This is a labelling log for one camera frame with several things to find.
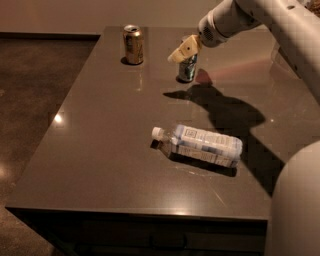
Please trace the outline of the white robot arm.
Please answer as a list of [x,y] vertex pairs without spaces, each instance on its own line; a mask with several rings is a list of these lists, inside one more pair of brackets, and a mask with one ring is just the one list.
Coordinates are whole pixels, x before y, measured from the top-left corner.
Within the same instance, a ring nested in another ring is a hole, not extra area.
[[[320,18],[314,0],[223,0],[204,16],[198,34],[168,60],[180,63],[232,36],[265,25],[287,62],[320,97]],[[302,148],[281,171],[272,196],[264,256],[320,256],[320,140]]]

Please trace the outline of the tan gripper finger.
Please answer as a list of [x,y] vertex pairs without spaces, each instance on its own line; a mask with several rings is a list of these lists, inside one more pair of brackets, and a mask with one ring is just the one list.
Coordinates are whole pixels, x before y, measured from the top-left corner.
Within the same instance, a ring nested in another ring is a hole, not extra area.
[[182,39],[181,44],[167,58],[169,62],[181,63],[201,50],[201,41],[198,35],[190,35]]

